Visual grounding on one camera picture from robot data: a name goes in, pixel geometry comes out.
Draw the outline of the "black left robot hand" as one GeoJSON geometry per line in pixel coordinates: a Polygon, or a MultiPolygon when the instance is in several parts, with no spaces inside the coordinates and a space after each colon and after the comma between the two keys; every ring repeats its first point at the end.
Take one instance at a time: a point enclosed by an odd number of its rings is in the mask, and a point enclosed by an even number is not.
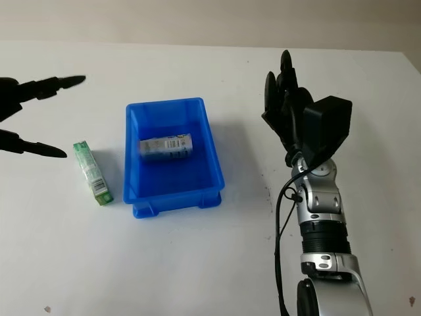
{"type": "MultiPolygon", "coordinates": [[[[1,121],[8,119],[22,110],[24,102],[48,99],[57,95],[61,89],[69,89],[84,82],[84,75],[64,78],[50,77],[39,81],[19,83],[14,78],[1,78],[1,121]]],[[[23,154],[25,152],[44,157],[66,158],[67,154],[54,146],[40,142],[27,142],[17,133],[1,131],[1,150],[23,154]]]]}

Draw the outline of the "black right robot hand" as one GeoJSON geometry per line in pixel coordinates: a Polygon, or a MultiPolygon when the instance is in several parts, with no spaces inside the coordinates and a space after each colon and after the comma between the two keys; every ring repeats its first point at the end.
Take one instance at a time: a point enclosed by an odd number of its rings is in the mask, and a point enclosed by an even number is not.
{"type": "Polygon", "coordinates": [[[293,167],[302,155],[303,112],[312,103],[310,92],[298,86],[291,55],[284,50],[279,75],[269,72],[266,77],[262,118],[279,136],[287,151],[285,163],[288,167],[293,167]]]}

